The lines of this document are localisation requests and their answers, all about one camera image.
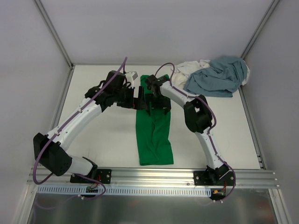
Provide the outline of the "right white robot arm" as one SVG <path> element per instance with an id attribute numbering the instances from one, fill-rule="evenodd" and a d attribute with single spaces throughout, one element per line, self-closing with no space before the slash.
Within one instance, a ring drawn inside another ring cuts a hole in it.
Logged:
<path id="1" fill-rule="evenodd" d="M 216 118 L 206 98 L 188 94 L 172 85 L 167 77 L 156 78 L 152 75 L 145 83 L 155 97 L 169 98 L 184 110 L 185 124 L 197 136 L 207 161 L 206 170 L 199 176 L 199 180 L 209 185 L 221 184 L 230 168 L 214 142 L 212 129 L 216 125 Z"/>

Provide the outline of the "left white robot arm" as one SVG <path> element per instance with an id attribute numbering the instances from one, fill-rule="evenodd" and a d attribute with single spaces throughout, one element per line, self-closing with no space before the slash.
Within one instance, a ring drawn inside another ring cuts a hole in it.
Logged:
<path id="1" fill-rule="evenodd" d="M 65 121 L 47 134 L 36 134 L 33 138 L 36 165 L 43 165 L 56 176 L 69 172 L 80 174 L 86 182 L 95 181 L 97 165 L 87 158 L 71 156 L 66 151 L 87 124 L 113 104 L 136 110 L 146 107 L 142 86 L 138 89 L 138 96 L 134 97 L 133 84 L 137 77 L 135 71 L 110 71 L 105 80 L 85 93 L 79 106 Z"/>

